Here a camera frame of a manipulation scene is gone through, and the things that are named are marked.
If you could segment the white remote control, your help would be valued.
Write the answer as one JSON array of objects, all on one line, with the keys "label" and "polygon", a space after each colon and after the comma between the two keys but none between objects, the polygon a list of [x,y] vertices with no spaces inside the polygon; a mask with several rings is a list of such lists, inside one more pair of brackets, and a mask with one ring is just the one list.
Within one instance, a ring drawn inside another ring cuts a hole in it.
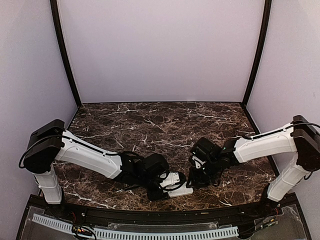
[{"label": "white remote control", "polygon": [[188,196],[188,195],[193,194],[193,192],[194,192],[193,188],[187,187],[186,183],[184,183],[180,188],[173,190],[173,191],[168,191],[168,196],[170,198]]}]

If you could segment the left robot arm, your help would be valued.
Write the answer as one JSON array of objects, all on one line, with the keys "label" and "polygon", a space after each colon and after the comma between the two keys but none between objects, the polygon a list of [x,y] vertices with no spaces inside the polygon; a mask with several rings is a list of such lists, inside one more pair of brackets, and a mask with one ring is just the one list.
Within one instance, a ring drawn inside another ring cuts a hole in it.
[{"label": "left robot arm", "polygon": [[64,124],[55,119],[34,131],[18,163],[19,168],[34,175],[45,201],[58,217],[67,218],[71,208],[63,201],[54,161],[72,163],[115,182],[142,187],[150,201],[169,197],[160,185],[161,175],[169,174],[169,164],[161,154],[143,157],[132,151],[107,151],[74,136]]}]

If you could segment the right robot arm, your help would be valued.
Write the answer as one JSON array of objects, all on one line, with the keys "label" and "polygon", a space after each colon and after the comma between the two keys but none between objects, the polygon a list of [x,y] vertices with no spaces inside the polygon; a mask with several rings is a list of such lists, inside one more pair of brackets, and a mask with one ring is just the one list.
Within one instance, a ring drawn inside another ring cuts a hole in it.
[{"label": "right robot arm", "polygon": [[225,169],[251,160],[282,153],[293,153],[289,164],[266,188],[265,198],[255,205],[255,213],[266,217],[275,203],[320,169],[320,126],[296,115],[292,122],[265,133],[237,137],[218,146],[205,137],[191,148],[189,188],[201,188],[217,182]]}]

